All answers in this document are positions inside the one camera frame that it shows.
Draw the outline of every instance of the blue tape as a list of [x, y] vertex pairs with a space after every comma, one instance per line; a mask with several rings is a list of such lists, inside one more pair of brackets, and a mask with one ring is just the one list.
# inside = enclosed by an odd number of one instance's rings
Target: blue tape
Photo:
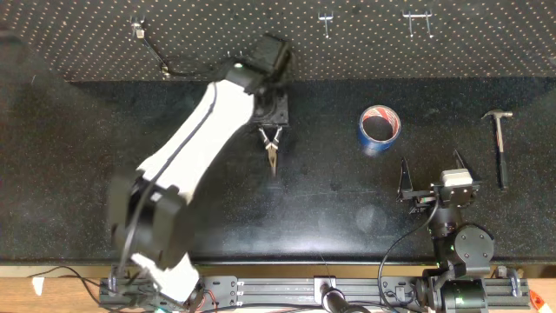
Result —
[[[382, 117], [392, 126], [392, 137], [386, 141], [375, 140], [363, 129], [363, 121], [370, 117]], [[375, 156], [394, 144], [401, 131], [401, 121], [396, 112], [384, 105], [374, 105], [367, 108], [359, 118], [358, 136], [363, 147], [363, 152], [368, 156]]]

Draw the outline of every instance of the black tabletop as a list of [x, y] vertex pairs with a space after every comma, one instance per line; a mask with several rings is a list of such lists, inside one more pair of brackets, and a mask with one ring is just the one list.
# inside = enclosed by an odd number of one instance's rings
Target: black tabletop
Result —
[[[3, 263], [111, 263], [106, 189], [117, 169], [134, 169], [187, 118], [202, 83], [76, 83], [39, 76], [2, 84], [0, 189]], [[496, 238], [494, 260], [555, 263], [556, 80], [391, 79], [293, 83], [290, 126], [273, 179], [252, 125], [210, 166], [191, 203], [198, 263], [378, 263], [422, 223], [395, 202], [400, 159], [414, 187], [455, 168], [453, 149], [482, 178], [466, 221]], [[401, 119], [394, 146], [369, 158], [357, 123], [382, 104]], [[490, 109], [502, 121], [510, 189], [497, 187]], [[425, 231], [390, 261], [431, 263]]]

